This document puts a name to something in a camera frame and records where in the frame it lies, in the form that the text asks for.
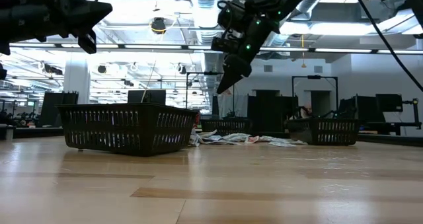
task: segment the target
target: computer monitor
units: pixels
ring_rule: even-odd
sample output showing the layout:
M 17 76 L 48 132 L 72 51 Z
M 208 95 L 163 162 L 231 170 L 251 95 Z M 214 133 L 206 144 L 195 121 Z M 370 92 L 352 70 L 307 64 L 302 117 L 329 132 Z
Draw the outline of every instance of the computer monitor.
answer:
M 377 94 L 377 107 L 381 112 L 402 112 L 403 97 L 401 94 Z
M 128 103 L 141 102 L 144 90 L 128 91 Z M 144 102 L 166 105 L 166 90 L 148 90 Z

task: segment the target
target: wire basket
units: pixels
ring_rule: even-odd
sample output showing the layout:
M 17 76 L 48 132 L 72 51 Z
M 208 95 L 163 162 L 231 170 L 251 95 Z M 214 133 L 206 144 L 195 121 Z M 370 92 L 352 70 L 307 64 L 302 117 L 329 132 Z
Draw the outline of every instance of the wire basket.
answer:
M 354 145 L 360 128 L 359 120 L 308 118 L 289 120 L 292 139 L 310 145 Z
M 227 119 L 227 120 L 201 120 L 203 131 L 215 131 L 216 135 L 229 135 L 233 133 L 249 133 L 251 121 L 248 119 Z
M 58 106 L 66 145 L 151 156 L 188 145 L 197 112 L 160 104 Z

